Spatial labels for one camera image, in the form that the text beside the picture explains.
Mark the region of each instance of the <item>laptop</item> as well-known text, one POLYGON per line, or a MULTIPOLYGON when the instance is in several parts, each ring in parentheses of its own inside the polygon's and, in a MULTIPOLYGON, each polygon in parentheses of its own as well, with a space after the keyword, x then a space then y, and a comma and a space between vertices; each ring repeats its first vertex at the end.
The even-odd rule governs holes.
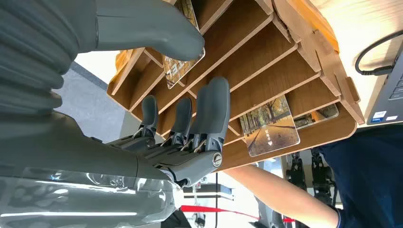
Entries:
POLYGON ((367 125, 403 121, 403 52, 402 47, 392 72, 385 80, 368 117, 367 125))

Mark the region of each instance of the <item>person's arm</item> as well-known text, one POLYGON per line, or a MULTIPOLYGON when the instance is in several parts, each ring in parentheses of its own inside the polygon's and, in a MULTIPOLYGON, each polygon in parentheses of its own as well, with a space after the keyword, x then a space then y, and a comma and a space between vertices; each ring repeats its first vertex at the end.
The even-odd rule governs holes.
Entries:
POLYGON ((252 165, 225 170, 278 213, 310 228, 336 228, 338 214, 288 181, 252 165))

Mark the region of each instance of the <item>gray carpet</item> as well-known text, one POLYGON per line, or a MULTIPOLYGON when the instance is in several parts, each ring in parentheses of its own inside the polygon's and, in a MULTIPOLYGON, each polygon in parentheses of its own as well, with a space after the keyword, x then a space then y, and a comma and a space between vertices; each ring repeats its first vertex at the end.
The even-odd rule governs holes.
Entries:
POLYGON ((63 87, 54 90, 63 99, 56 110, 73 117, 86 136, 104 143, 118 139, 125 110, 108 97, 104 82, 80 67, 74 63, 63 75, 63 87))

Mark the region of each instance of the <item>robotic hand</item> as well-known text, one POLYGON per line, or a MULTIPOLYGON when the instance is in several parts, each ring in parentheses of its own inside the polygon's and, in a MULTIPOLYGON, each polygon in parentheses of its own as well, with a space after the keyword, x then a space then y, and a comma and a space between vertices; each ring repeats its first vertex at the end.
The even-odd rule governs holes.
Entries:
POLYGON ((53 111, 77 53, 153 47, 196 58, 204 40, 160 0, 0 1, 0 227, 134 227, 165 220, 182 187, 217 169, 229 121, 228 82, 182 99, 169 138, 155 145, 156 100, 140 129, 109 144, 53 111))

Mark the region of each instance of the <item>transparent plastic cover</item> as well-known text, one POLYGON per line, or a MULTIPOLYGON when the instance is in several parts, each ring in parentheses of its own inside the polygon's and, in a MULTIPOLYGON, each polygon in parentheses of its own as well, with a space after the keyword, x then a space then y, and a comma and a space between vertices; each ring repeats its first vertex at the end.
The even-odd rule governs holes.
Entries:
POLYGON ((169 180, 0 165, 1 228, 130 228, 182 205, 169 180))

